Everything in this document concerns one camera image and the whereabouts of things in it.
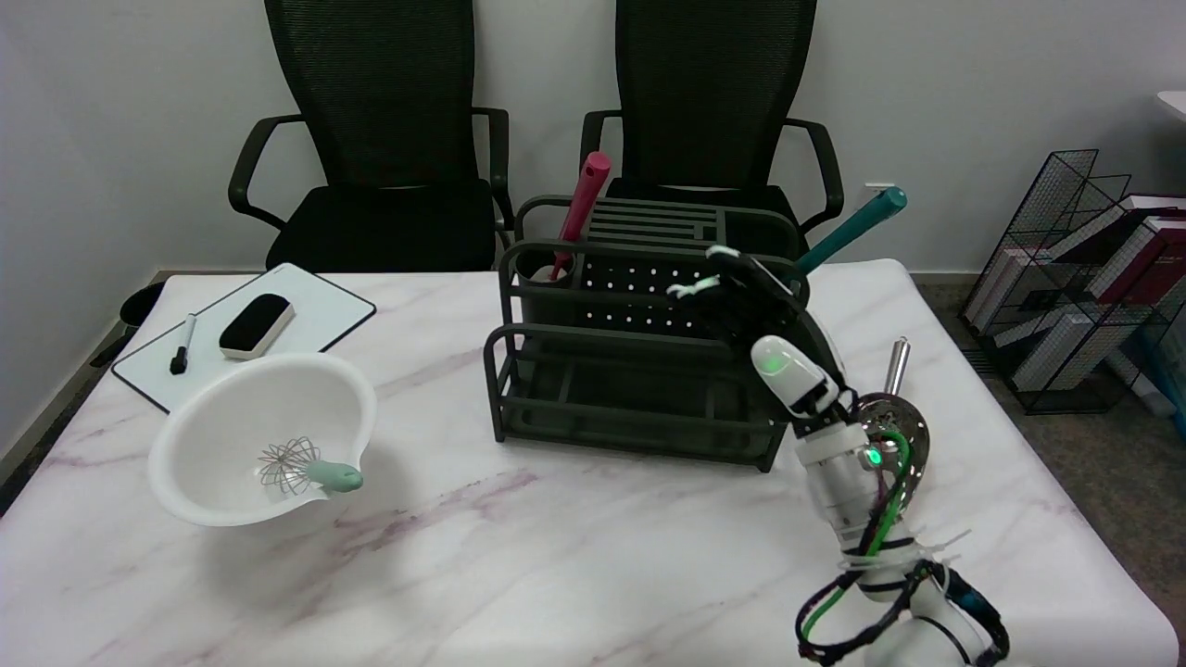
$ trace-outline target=chair backrest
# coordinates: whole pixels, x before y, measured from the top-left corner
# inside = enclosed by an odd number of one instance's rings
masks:
[[[765,185],[816,0],[618,0],[623,176]]]
[[[331,185],[478,177],[472,0],[264,0]]]

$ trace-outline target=white plastic bowl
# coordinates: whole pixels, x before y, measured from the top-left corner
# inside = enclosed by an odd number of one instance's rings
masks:
[[[264,449],[306,436],[323,460],[362,470],[376,402],[362,371],[330,355],[244,362],[168,415],[148,453],[148,483],[165,509],[191,523],[267,521],[331,494],[312,484],[286,497],[261,484]]]

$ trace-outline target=whiteboard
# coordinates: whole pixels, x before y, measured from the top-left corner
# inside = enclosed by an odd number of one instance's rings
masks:
[[[325,351],[376,310],[375,304],[324,278],[282,263],[195,313],[185,373],[168,371],[181,344],[183,322],[115,362],[111,373],[165,412],[177,409],[236,366],[249,363],[224,357],[218,337],[247,304],[268,293],[288,299],[295,315],[264,356]]]

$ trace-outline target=pink utensil handle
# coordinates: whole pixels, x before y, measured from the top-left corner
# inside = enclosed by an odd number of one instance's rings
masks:
[[[576,180],[576,189],[573,190],[573,203],[568,207],[568,215],[565,216],[565,224],[560,228],[562,241],[579,241],[585,223],[593,211],[593,203],[601,193],[605,179],[610,177],[610,157],[601,152],[589,153],[585,158],[585,166],[581,167],[581,176]]]

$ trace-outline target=chair armrest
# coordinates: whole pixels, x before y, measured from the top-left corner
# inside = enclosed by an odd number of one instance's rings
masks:
[[[585,114],[585,127],[581,128],[581,161],[576,165],[578,170],[585,166],[585,159],[589,157],[589,153],[601,148],[601,128],[605,126],[605,119],[620,117],[621,109]]]
[[[473,115],[486,116],[490,123],[490,189],[499,212],[503,228],[515,229],[515,207],[511,205],[510,184],[506,179],[510,163],[510,115],[505,109],[473,107]]]
[[[828,128],[818,122],[798,119],[785,119],[783,126],[799,127],[808,131],[811,138],[811,146],[816,151],[816,160],[820,163],[820,176],[823,177],[823,191],[825,204],[823,211],[811,216],[799,225],[803,231],[809,231],[821,223],[839,217],[844,210],[844,185],[840,178],[840,163],[836,161],[836,150],[831,146],[831,135]]]
[[[260,163],[260,155],[263,154],[263,146],[268,142],[268,138],[272,136],[272,131],[280,123],[304,120],[305,119],[302,119],[300,114],[294,114],[263,119],[255,123],[255,127],[251,128],[251,133],[247,135],[243,150],[238,153],[238,160],[235,163],[235,171],[230,174],[230,185],[227,188],[227,197],[230,199],[230,208],[241,214],[262,220],[276,229],[281,229],[285,225],[285,221],[280,220],[279,216],[253,207],[250,202],[247,201],[247,189],[251,185],[251,176],[255,174],[255,165]]]

